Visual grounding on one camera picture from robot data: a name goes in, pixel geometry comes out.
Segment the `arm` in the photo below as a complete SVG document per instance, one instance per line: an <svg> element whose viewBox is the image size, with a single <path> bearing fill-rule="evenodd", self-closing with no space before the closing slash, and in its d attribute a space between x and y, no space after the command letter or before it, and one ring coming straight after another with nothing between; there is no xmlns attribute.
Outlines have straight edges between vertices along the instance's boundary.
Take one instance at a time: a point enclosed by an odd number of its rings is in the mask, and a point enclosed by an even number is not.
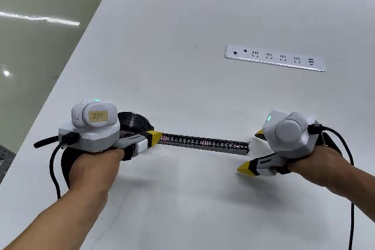
<svg viewBox="0 0 375 250"><path fill-rule="evenodd" d="M122 149L81 155L69 173L70 190L5 250L79 249L107 202L123 157Z"/></svg>
<svg viewBox="0 0 375 250"><path fill-rule="evenodd" d="M312 183L346 197L375 222L375 177L352 166L334 149L317 146L310 156L289 163L288 167Z"/></svg>

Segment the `white tabletop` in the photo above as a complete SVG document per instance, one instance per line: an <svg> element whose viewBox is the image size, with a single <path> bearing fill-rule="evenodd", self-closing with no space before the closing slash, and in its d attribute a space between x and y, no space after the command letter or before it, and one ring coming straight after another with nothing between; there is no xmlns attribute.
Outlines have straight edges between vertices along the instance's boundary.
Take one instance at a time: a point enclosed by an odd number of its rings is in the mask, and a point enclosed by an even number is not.
<svg viewBox="0 0 375 250"><path fill-rule="evenodd" d="M271 109L313 114L375 174L374 18L374 0L103 0L0 185L0 247L55 201L52 146L32 144L83 98L240 141ZM227 43L320 56L327 72L228 60ZM254 156L159 145L122 163L83 249L345 249L349 202L296 174L238 175ZM358 209L355 227L355 249L373 248Z"/></svg>

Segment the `floor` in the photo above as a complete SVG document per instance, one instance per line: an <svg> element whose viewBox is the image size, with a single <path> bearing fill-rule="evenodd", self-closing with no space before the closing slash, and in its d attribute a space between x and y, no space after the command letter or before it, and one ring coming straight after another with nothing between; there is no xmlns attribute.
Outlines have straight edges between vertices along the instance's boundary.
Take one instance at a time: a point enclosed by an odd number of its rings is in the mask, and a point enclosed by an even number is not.
<svg viewBox="0 0 375 250"><path fill-rule="evenodd" d="M101 0L0 0L0 145L17 152Z"/></svg>

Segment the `white power strip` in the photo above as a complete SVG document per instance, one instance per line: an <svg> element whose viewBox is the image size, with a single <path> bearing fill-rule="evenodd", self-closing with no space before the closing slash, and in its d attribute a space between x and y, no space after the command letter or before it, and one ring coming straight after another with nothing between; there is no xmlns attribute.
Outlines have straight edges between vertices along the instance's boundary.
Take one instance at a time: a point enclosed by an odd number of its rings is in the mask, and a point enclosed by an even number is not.
<svg viewBox="0 0 375 250"><path fill-rule="evenodd" d="M325 71L324 61L321 58L305 55L265 50L244 45L228 44L225 49L228 59L253 61L277 66L295 67L298 69Z"/></svg>

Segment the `forearm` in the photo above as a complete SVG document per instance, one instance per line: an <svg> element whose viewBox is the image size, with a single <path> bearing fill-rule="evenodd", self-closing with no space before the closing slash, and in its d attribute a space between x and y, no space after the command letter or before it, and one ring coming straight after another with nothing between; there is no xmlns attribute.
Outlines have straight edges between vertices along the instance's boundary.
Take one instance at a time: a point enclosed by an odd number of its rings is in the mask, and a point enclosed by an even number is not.
<svg viewBox="0 0 375 250"><path fill-rule="evenodd" d="M70 190L40 213L6 250L79 249L106 201L106 192Z"/></svg>
<svg viewBox="0 0 375 250"><path fill-rule="evenodd" d="M375 222L375 177L348 165L334 183L327 186L346 197Z"/></svg>

